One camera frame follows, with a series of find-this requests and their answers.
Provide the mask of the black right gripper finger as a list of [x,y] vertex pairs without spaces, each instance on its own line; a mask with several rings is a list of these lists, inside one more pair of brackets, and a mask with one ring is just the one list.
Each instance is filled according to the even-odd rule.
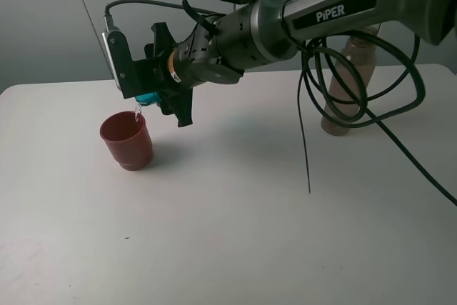
[[166,61],[174,52],[178,43],[175,41],[165,22],[153,24],[151,30],[154,33],[154,42],[145,45],[145,56],[147,59],[160,59]]

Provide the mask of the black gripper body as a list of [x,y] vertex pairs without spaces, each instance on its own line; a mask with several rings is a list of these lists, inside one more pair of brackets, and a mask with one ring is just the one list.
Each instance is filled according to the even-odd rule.
[[236,84],[244,75],[243,69],[235,69],[222,57],[215,39],[206,37],[207,30],[195,25],[190,35],[178,43],[174,52],[161,60],[166,87],[196,87],[209,82]]

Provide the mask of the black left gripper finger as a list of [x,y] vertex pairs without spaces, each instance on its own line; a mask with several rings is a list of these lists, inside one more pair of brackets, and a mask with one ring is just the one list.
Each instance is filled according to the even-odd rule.
[[178,127],[192,125],[193,89],[170,89],[164,86],[156,92],[161,98],[159,107],[163,115],[174,115]]

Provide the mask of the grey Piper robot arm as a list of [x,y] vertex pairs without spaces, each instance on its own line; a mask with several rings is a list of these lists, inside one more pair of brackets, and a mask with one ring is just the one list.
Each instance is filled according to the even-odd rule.
[[301,53],[304,60],[332,55],[329,36],[348,35],[380,46],[405,67],[416,98],[400,113],[416,108],[425,87],[411,58],[392,44],[365,32],[369,25],[399,21],[419,39],[437,45],[454,26],[456,0],[219,0],[238,5],[225,16],[204,16],[183,1],[196,22],[189,38],[168,41],[141,78],[141,94],[156,92],[166,114],[180,126],[191,124],[192,90],[205,82],[235,84],[252,68],[285,61]]

